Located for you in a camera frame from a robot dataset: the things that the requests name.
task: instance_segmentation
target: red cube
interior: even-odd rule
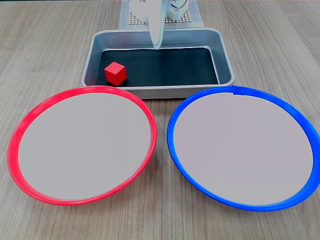
[[[104,69],[104,74],[106,80],[115,86],[119,86],[127,79],[125,66],[115,61]]]

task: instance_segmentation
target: wood grain surface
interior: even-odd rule
[[[235,84],[271,93],[320,133],[320,1],[199,1],[218,29]],[[92,36],[118,28],[121,2],[0,2],[0,240],[318,240],[320,188],[277,212],[221,204],[175,167],[166,141],[181,100],[145,101],[158,141],[143,173],[112,197],[81,206],[34,200],[7,167],[10,137],[37,104],[80,86]]]

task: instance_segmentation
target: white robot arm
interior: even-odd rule
[[[189,8],[189,0],[131,0],[130,12],[141,22],[148,22],[153,47],[161,47],[165,19],[178,21]]]

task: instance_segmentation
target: blue rim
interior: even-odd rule
[[[197,99],[200,99],[204,96],[211,95],[211,94],[217,94],[217,93],[233,93],[234,95],[247,95],[252,97],[257,97],[261,99],[268,100],[282,109],[284,109],[286,112],[288,112],[302,127],[304,130],[312,149],[313,154],[313,166],[312,171],[310,174],[310,177],[304,187],[295,195],[292,197],[278,202],[274,204],[268,204],[268,205],[248,205],[248,204],[242,204],[237,203],[233,201],[229,201],[227,199],[224,199],[222,197],[219,197],[218,195],[213,194],[212,192],[205,189],[203,186],[201,186],[199,183],[197,183],[184,169],[182,164],[179,161],[179,158],[177,156],[175,145],[174,145],[174,130],[176,122],[180,116],[180,114],[183,112],[183,110],[192,102],[196,101]],[[176,167],[179,169],[179,171],[184,175],[184,177],[191,182],[197,189],[199,189],[204,194],[208,195],[209,197],[223,203],[226,205],[229,205],[231,207],[235,207],[238,209],[243,210],[249,210],[249,211],[257,211],[257,212],[269,212],[269,211],[278,211],[282,209],[290,208],[294,205],[297,205],[304,201],[306,198],[308,198],[319,186],[320,183],[320,138],[315,130],[315,128],[312,126],[312,124],[303,116],[297,109],[295,109],[293,106],[288,104],[287,102],[281,100],[280,98],[273,96],[269,93],[259,91],[256,89],[248,88],[248,87],[242,87],[242,86],[221,86],[221,87],[215,87],[207,90],[203,90],[201,92],[198,92],[190,97],[188,97],[186,100],[184,100],[174,111],[173,115],[171,116],[171,119],[168,124],[167,129],[167,143],[169,147],[169,151],[171,154],[171,157],[176,165]]]

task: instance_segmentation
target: wooden table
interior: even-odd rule
[[[199,1],[221,31],[235,84],[276,95],[320,133],[320,1]],[[121,1],[0,2],[1,240],[318,240],[320,188],[277,212],[248,212],[194,188],[175,167],[166,130],[181,100],[147,100],[158,126],[143,173],[112,197],[65,207],[24,194],[7,167],[10,137],[37,104],[80,86],[92,36],[117,29]]]

